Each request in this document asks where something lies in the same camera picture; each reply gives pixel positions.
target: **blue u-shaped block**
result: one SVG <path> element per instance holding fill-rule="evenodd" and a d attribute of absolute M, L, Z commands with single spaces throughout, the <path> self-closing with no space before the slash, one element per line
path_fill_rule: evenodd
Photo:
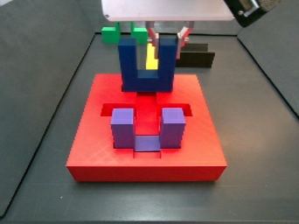
<path fill-rule="evenodd" d="M 176 38 L 160 38 L 157 70 L 137 70 L 136 40 L 121 38 L 117 45 L 124 92 L 172 92 Z"/>

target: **green block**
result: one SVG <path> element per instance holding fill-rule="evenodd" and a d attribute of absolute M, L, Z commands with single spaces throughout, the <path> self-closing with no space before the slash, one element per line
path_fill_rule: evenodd
<path fill-rule="evenodd" d="M 147 29 L 145 28 L 133 28 L 133 31 L 131 32 L 131 37 L 136 39 L 136 43 L 139 45 L 147 44 Z"/>
<path fill-rule="evenodd" d="M 116 27 L 103 27 L 101 40 L 103 40 L 104 44 L 117 44 L 119 43 L 119 40 L 120 40 L 119 23 L 116 23 Z"/>

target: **purple block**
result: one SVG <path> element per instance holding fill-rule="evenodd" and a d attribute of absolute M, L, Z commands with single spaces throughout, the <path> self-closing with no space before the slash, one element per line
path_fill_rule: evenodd
<path fill-rule="evenodd" d="M 135 137 L 135 151 L 160 151 L 159 136 L 136 136 Z"/>
<path fill-rule="evenodd" d="M 111 129 L 116 149 L 133 149 L 135 134 L 135 111 L 132 108 L 115 108 L 111 119 Z"/>
<path fill-rule="evenodd" d="M 160 145 L 163 149 L 181 148 L 184 125 L 183 109 L 163 108 L 160 127 Z"/>

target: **red block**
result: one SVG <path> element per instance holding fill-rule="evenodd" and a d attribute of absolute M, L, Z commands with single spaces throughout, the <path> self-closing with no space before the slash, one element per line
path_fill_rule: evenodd
<path fill-rule="evenodd" d="M 109 111 L 113 107 L 140 108 L 141 98 L 137 97 L 140 95 L 135 93 L 121 92 L 120 75 L 96 76 L 66 163 L 74 180 L 96 182 L 219 179 L 227 161 L 196 75 L 176 74 L 173 91 L 157 93 L 155 97 L 149 95 L 151 99 L 143 99 L 151 102 L 155 98 L 155 103 L 145 104 L 151 119 L 143 118 L 144 126 L 137 124 L 143 133 L 145 127 L 149 133 L 156 132 L 153 111 L 159 120 L 161 107 L 181 105 L 185 128 L 180 149 L 161 149 L 159 153 L 113 149 Z"/>

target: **table surface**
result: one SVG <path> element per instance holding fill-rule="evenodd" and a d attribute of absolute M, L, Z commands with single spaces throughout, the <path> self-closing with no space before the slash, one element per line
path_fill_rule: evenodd
<path fill-rule="evenodd" d="M 92 80 L 119 73 L 117 46 L 96 35 L 2 221 L 299 221 L 297 118 L 235 37 L 191 42 L 216 52 L 212 69 L 177 73 L 199 74 L 228 160 L 220 179 L 73 181 L 65 162 Z"/>
<path fill-rule="evenodd" d="M 223 0 L 101 0 L 109 21 L 221 21 L 233 16 Z"/>

